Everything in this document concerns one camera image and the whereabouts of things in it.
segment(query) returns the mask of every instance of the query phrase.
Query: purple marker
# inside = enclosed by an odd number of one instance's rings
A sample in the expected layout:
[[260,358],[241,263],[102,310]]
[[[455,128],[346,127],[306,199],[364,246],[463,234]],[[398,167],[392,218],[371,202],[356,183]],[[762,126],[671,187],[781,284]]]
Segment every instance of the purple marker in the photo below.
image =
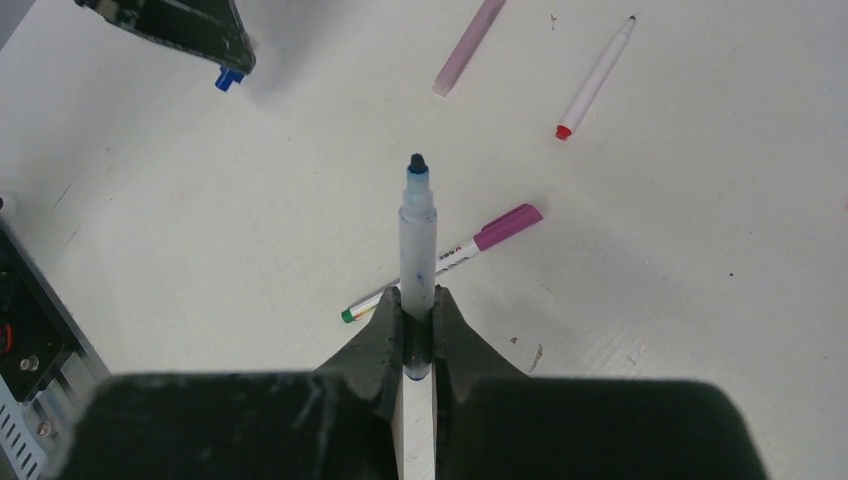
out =
[[474,55],[474,51],[477,50],[477,46],[486,36],[486,32],[489,31],[489,27],[492,26],[492,22],[495,21],[495,17],[498,16],[498,12],[501,11],[504,3],[506,3],[506,0],[485,0],[483,2],[480,10],[477,11],[477,15],[474,15],[471,24],[468,25],[465,33],[462,34],[462,38],[459,39],[459,43],[453,49],[453,53],[448,57],[448,61],[445,62],[445,66],[442,67],[442,71],[439,72],[439,76],[436,77],[436,82],[433,83],[434,92],[443,97],[450,92],[462,70],[465,69],[465,65],[468,64],[471,56]]
[[[529,203],[525,203],[524,205],[513,209],[509,213],[502,215],[497,220],[481,228],[480,232],[472,238],[469,238],[465,242],[462,242],[456,247],[439,255],[439,259],[436,261],[436,275],[450,270],[480,252],[485,252],[541,220],[542,214],[538,209],[536,209],[536,207]],[[383,295],[383,291],[399,284],[400,279],[395,280],[394,282],[389,283],[388,285],[385,285],[357,300],[347,310],[342,312],[342,320],[344,320],[345,323],[351,323],[354,320],[359,320],[365,315],[368,315],[377,308],[377,304],[380,303],[380,297]]]

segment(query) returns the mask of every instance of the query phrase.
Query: metal device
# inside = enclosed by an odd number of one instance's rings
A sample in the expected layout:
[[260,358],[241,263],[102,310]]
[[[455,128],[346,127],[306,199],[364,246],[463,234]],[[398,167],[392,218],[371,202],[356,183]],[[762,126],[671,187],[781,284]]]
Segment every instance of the metal device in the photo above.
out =
[[84,398],[109,373],[2,221],[0,347],[0,447],[7,473],[38,478]]
[[256,56],[232,0],[74,0],[110,24],[220,65],[215,86],[227,91],[253,71]]

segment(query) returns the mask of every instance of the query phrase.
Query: white table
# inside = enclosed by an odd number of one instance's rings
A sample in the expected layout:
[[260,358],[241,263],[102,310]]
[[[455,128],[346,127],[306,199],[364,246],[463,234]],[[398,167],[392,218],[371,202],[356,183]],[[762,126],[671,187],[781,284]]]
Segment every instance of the white table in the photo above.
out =
[[[516,366],[543,345],[534,375],[714,383],[775,478],[844,478],[848,4],[512,0],[442,99],[479,0],[239,3],[258,64],[228,94],[70,0],[0,51],[11,225],[113,372],[319,365],[358,331],[339,312],[397,275],[420,151],[440,247],[545,211],[439,279]],[[427,478],[412,387],[407,478]]]

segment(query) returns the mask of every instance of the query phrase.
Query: blue cap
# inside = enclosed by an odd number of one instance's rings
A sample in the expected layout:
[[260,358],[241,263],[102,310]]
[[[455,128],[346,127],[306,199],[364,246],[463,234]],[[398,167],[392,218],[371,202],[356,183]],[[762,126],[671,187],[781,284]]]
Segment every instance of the blue cap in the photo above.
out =
[[215,86],[218,87],[218,90],[226,92],[230,89],[230,85],[233,82],[241,83],[242,79],[244,79],[243,73],[230,70],[227,67],[221,67],[221,75],[218,76],[218,80],[215,80]]

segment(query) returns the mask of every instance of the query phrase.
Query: marker cap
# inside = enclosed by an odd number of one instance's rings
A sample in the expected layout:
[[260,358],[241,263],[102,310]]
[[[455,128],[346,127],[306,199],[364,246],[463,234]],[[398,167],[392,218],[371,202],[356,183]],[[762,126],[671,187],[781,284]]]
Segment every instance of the marker cap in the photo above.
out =
[[541,220],[541,212],[525,203],[483,227],[474,235],[474,243],[480,251],[487,250]]

